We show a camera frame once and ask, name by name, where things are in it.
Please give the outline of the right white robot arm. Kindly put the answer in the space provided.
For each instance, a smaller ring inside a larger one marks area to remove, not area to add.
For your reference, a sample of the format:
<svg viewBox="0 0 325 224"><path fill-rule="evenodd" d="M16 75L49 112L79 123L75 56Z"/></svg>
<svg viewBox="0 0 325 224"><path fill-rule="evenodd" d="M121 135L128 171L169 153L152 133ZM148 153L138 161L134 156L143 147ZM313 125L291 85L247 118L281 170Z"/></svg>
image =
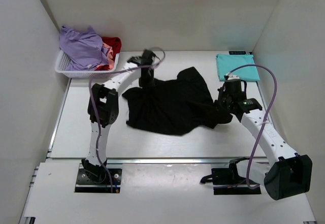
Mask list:
<svg viewBox="0 0 325 224"><path fill-rule="evenodd" d="M275 128L264 121L265 113L256 99L249 99L241 80L226 81L218 90L217 102L258 140L269 164L254 162L250 157L230 161L227 172L232 183L245 178L265 187L273 200L280 200L309 191L312 160L291 148Z"/></svg>

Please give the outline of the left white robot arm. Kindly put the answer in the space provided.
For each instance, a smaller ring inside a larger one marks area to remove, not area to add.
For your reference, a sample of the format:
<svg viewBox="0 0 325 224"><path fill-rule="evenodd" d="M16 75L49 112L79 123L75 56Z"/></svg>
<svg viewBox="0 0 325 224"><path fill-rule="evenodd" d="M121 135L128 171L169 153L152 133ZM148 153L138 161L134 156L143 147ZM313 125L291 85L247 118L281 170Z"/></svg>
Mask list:
<svg viewBox="0 0 325 224"><path fill-rule="evenodd" d="M156 59L161 61L151 51L141 56L132 56L121 71L115 72L107 85L89 82L87 112L91 122L91 138L88 156L81 163L86 176L95 184L103 184L107 180L113 184L112 175L106 167L106 148L111 125L119 114L119 96L137 79L145 85L152 85Z"/></svg>

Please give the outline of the black t shirt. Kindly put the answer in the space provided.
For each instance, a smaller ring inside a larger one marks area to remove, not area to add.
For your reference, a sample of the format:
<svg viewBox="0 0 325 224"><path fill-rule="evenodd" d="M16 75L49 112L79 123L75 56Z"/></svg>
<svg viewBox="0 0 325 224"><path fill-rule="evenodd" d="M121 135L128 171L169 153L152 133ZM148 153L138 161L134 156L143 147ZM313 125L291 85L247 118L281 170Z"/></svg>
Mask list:
<svg viewBox="0 0 325 224"><path fill-rule="evenodd" d="M204 78L194 67L182 70L174 80L154 82L153 87L133 87L122 94L128 103L128 126L182 136L199 126L214 129L233 119L212 99Z"/></svg>

